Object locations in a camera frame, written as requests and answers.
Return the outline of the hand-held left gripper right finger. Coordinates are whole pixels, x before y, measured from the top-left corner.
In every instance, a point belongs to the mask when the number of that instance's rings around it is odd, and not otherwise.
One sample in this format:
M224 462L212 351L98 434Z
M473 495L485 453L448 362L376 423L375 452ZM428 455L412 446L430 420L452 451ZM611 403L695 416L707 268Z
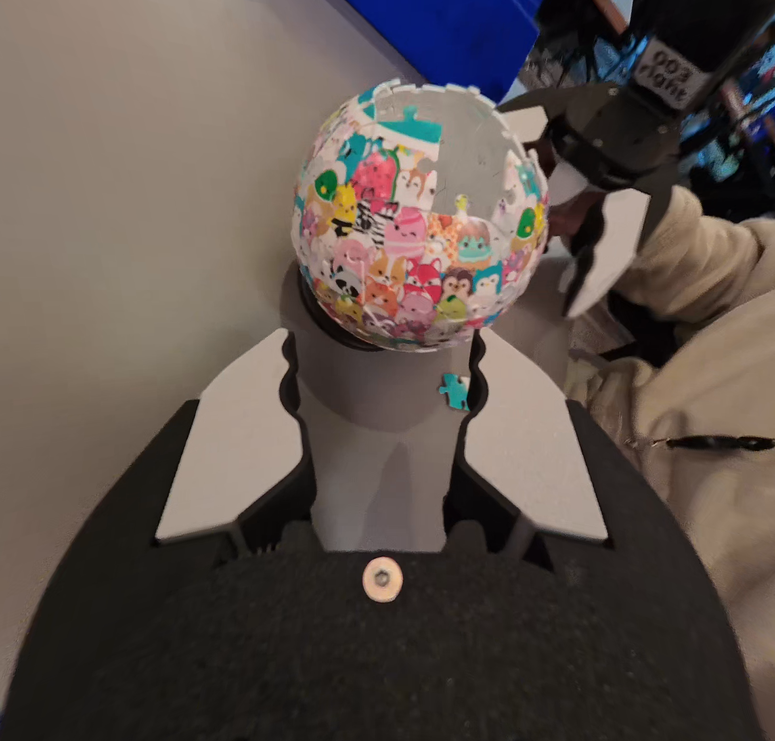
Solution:
M478 523L490 552L527 551L535 535L608 539L566 398L533 361L482 329L470 349L467 416L443 498L447 539Z

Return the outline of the teal puzzle piece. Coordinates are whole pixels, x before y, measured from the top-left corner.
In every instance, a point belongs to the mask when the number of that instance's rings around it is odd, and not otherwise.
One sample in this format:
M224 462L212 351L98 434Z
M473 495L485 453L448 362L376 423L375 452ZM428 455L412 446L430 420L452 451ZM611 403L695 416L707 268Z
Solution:
M460 412L468 412L470 410L468 404L469 389L469 376L444 373L441 376L438 392L449 408Z

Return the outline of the blue plastic bin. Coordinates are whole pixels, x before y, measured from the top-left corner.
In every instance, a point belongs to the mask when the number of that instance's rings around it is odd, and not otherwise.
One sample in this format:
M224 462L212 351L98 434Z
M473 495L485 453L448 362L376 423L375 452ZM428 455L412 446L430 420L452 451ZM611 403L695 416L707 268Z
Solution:
M344 0L431 84L477 87L495 103L538 38L543 0Z

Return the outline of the person's cream hoodie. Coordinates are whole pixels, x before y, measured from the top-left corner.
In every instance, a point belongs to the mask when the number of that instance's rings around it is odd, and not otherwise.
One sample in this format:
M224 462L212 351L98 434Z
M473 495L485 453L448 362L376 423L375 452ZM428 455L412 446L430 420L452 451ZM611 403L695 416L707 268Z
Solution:
M728 612L761 723L773 737L773 450L670 449L668 439L774 433L774 321L766 297L717 319L661 369L570 350L582 403L687 534Z

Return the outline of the colourful puzzle ball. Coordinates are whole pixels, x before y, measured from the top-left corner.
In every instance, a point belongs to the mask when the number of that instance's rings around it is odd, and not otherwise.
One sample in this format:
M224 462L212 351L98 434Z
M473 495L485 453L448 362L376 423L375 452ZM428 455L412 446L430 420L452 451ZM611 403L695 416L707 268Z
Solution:
M491 99L393 79L319 129L291 239L312 309L347 344L424 353L470 342L526 292L548 212L536 152Z

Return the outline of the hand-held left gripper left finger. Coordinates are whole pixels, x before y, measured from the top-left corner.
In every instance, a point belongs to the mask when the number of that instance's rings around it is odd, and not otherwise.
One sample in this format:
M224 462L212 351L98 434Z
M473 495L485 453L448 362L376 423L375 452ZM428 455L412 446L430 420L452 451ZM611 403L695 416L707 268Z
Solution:
M257 552L311 521L317 486L297 372L295 336L280 328L201 392L158 542L226 533Z

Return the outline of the person's right hand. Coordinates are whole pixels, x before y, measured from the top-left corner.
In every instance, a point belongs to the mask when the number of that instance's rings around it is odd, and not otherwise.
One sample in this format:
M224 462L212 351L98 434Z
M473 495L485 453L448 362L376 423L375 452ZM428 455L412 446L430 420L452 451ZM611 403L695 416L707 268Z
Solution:
M549 238L572 239L584 223L586 213L604 198L603 193L587 191L565 203L552 205L547 217Z

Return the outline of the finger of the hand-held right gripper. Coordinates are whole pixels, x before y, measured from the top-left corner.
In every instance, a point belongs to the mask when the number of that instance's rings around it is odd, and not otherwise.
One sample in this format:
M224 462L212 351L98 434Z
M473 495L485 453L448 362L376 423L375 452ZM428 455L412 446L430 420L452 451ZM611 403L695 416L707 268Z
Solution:
M517 146L527 146L540 140L546 131L548 116L542 105L518 107L510 111L495 109L501 126L501 137Z
M558 204L582 192L587 191L563 192ZM604 194L586 213L574 237L560 239L570 254L560 282L566 319L578 318L602 300L631 266L639 246L649 195L632 188Z

